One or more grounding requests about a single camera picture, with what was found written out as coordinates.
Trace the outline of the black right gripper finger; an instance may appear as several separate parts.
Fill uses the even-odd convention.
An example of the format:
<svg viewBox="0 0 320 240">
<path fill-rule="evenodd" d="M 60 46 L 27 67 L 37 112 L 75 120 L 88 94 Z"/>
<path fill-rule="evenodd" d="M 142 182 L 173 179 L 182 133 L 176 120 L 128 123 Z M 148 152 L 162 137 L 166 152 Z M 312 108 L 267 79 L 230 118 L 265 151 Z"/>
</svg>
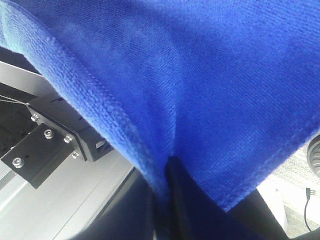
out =
<svg viewBox="0 0 320 240">
<path fill-rule="evenodd" d="M 196 184 L 178 157 L 168 158 L 165 176 L 169 186 L 169 239 L 288 239 L 258 190 L 224 211 Z"/>
</svg>

